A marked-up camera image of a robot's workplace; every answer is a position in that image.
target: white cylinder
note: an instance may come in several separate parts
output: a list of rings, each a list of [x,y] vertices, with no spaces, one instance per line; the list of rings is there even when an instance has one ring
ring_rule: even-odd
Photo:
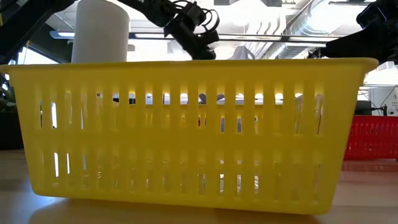
[[[77,5],[72,63],[125,62],[129,15],[105,0],[82,0]]]

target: wooden table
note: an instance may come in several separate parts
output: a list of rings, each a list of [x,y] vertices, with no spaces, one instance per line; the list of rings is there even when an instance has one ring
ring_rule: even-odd
[[[345,162],[333,208],[310,216],[38,196],[24,151],[0,151],[0,223],[398,223],[398,162]]]

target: basket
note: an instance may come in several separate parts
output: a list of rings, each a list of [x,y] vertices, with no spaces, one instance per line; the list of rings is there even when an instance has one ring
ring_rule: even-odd
[[[319,214],[333,199],[358,87],[376,66],[355,58],[0,69],[14,85],[39,195]]]
[[[398,117],[354,116],[345,159],[398,159]]]

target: air duct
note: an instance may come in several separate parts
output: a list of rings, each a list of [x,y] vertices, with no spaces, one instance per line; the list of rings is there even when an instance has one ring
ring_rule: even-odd
[[[283,32],[285,35],[328,35],[343,23],[354,19],[357,10],[351,6],[329,5],[329,0],[313,0]],[[262,58],[294,58],[307,47],[273,43]]]

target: red plastic basket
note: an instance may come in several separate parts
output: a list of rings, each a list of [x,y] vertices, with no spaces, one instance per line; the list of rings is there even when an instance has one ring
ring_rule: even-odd
[[[398,159],[398,117],[354,116],[345,159]]]

